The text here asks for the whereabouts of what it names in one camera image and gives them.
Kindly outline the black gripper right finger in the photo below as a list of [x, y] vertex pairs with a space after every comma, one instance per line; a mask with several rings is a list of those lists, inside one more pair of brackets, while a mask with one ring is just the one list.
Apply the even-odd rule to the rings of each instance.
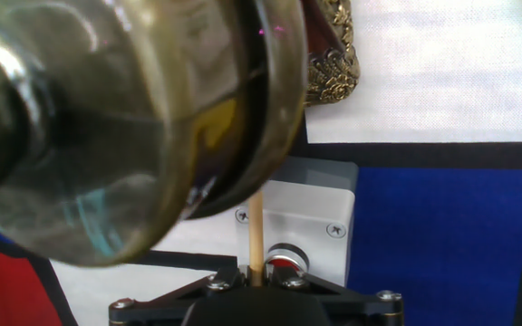
[[315, 298], [333, 325], [403, 325], [400, 293], [361, 294], [291, 266], [266, 266], [266, 285]]

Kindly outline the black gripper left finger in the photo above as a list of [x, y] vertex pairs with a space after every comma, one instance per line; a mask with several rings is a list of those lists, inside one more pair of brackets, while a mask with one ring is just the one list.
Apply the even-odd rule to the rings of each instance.
[[248, 286], [249, 267], [222, 267], [150, 301], [122, 298], [109, 306], [110, 325], [181, 325], [191, 306], [210, 296]]

